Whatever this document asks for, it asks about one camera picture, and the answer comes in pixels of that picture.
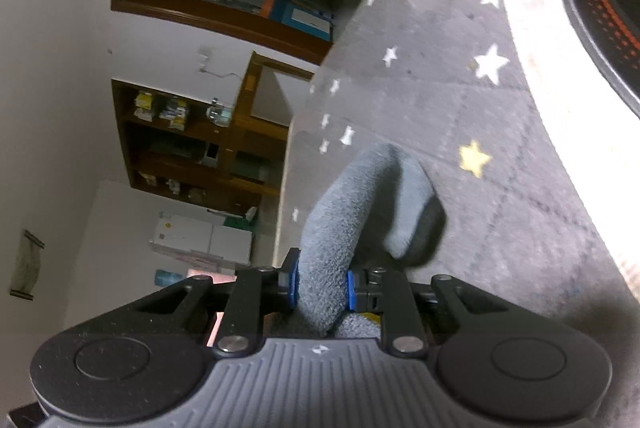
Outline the dark wooden shelf cabinet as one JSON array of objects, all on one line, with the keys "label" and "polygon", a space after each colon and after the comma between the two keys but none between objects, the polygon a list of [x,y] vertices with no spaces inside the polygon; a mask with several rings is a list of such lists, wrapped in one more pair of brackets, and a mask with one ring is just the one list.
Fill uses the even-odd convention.
[{"label": "dark wooden shelf cabinet", "polygon": [[260,204],[257,185],[217,167],[227,134],[203,103],[119,80],[112,97],[131,188],[232,216]]}]

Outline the grey cleaning cloth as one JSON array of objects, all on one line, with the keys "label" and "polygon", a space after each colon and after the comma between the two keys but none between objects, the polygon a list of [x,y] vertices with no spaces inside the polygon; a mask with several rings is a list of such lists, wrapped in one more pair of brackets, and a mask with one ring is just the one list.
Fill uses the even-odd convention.
[{"label": "grey cleaning cloth", "polygon": [[361,152],[307,218],[297,304],[285,333],[378,338],[378,324],[347,310],[347,271],[353,265],[396,270],[423,265],[445,221],[442,202],[415,157],[390,143]]}]

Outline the grey star-pattern table mat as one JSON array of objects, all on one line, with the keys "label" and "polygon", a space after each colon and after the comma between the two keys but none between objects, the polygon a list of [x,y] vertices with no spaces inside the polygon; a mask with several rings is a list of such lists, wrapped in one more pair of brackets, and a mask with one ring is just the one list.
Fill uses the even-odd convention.
[{"label": "grey star-pattern table mat", "polygon": [[416,155],[446,211],[450,273],[600,341],[639,344],[639,305],[551,147],[506,13],[481,0],[362,0],[288,135],[273,258],[357,154]]}]

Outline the white refrigerator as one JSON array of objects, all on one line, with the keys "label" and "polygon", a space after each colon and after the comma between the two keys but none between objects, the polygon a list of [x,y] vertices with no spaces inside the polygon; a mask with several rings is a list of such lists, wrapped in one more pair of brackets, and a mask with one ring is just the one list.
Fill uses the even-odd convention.
[{"label": "white refrigerator", "polygon": [[150,244],[157,253],[194,265],[249,266],[252,240],[250,231],[160,213]]}]

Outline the blue storage box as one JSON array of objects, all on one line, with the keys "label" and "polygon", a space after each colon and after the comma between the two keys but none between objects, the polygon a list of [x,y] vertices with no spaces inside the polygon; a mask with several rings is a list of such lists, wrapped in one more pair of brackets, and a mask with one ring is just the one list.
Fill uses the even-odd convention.
[{"label": "blue storage box", "polygon": [[333,17],[314,7],[308,7],[296,0],[275,0],[269,19],[277,21],[297,31],[333,42]]}]

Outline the wooden side table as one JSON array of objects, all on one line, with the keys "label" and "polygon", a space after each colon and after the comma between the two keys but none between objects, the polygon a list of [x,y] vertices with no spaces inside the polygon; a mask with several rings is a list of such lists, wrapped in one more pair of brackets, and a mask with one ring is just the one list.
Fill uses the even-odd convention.
[{"label": "wooden side table", "polygon": [[282,61],[250,56],[235,100],[229,143],[229,175],[252,192],[280,191],[288,133],[307,99],[311,72]]}]

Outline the glass jar on table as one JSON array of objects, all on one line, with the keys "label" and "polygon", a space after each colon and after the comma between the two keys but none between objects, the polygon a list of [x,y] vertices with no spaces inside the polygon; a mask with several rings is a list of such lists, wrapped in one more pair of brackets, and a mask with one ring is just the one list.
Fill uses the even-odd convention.
[{"label": "glass jar on table", "polygon": [[217,98],[214,98],[206,109],[206,117],[209,122],[218,127],[229,127],[232,121],[233,107],[226,106]]}]

